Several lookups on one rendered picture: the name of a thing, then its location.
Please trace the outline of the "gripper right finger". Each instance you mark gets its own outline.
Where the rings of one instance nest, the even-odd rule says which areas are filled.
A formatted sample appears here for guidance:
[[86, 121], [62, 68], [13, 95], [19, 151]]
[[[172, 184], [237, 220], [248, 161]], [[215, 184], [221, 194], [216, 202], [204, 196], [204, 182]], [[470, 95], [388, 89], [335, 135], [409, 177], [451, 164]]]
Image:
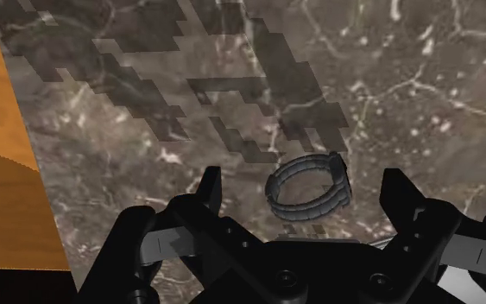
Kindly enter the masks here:
[[384, 170], [379, 201], [396, 230], [379, 264], [379, 304], [464, 304], [438, 285], [449, 266], [486, 293], [486, 216], [427, 198], [398, 168]]

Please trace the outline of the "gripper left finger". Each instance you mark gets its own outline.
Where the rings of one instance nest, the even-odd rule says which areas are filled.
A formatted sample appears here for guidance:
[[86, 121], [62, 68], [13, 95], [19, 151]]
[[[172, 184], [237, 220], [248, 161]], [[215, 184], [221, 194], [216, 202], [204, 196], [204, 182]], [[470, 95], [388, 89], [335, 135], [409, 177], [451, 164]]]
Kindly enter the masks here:
[[195, 193], [174, 197], [165, 210], [131, 206], [119, 213], [75, 304], [163, 304], [151, 283], [163, 261], [179, 258], [203, 286], [189, 304], [264, 304], [228, 257], [208, 242], [211, 224], [226, 242], [248, 232], [218, 215], [221, 170], [208, 167]]

